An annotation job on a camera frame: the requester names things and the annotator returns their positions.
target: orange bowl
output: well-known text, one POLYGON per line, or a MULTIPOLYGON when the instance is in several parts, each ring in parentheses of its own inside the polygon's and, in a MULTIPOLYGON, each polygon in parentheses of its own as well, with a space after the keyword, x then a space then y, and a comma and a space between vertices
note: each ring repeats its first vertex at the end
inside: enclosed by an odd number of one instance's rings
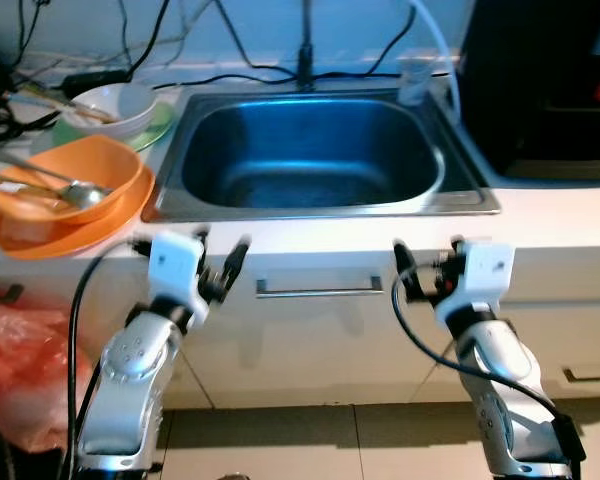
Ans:
MULTIPOLYGON (((0 212, 12 218, 69 224, 92 222, 106 215, 138 178, 143 165, 134 150, 104 135, 92 135, 52 148, 34 155, 29 162, 76 180, 114 189, 100 203, 85 210, 53 199, 0 192, 0 212)), ((67 185, 57 178, 19 167, 9 167, 0 173, 53 189, 67 185)))

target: tiled floor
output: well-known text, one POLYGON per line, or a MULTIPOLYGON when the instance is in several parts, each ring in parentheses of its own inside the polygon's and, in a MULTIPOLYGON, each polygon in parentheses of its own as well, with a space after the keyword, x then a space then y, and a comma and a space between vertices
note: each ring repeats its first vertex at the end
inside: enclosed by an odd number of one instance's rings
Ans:
MULTIPOLYGON (((562 402, 600 479, 600 399, 562 402)), ((468 404, 176 411, 157 480, 490 480, 468 404)))

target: white bowl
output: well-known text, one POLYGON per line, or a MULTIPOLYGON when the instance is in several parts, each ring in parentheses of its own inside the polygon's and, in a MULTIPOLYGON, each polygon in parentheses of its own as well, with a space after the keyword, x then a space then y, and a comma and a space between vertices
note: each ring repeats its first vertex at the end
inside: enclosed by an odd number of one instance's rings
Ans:
POLYGON ((72 112, 63 112, 64 120, 86 135, 106 135, 117 140, 144 132, 153 117, 156 95, 149 87, 134 83, 114 83, 81 93, 73 98, 92 108, 103 110, 120 121, 102 123, 72 112))

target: drawer handle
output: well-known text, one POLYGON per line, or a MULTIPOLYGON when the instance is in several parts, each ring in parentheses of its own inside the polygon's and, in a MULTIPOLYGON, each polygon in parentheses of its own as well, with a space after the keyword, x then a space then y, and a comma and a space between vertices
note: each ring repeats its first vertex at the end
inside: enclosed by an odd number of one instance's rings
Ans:
POLYGON ((356 295, 382 295, 380 277, 370 277, 371 287, 338 288, 317 290, 269 290, 266 280, 256 281, 256 298, 297 298, 297 297, 351 297, 356 295))
POLYGON ((600 382, 600 377, 576 377, 570 368, 563 368, 562 373, 569 383, 600 382))

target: red plastic bag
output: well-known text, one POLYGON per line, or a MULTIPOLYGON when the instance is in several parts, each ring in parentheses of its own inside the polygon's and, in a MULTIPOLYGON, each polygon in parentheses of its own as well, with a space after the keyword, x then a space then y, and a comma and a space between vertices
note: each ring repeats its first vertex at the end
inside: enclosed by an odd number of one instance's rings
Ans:
MULTIPOLYGON (((28 452, 64 448, 67 430, 67 316, 0 305, 0 433, 28 452)), ((80 405, 91 362, 77 351, 80 405)))

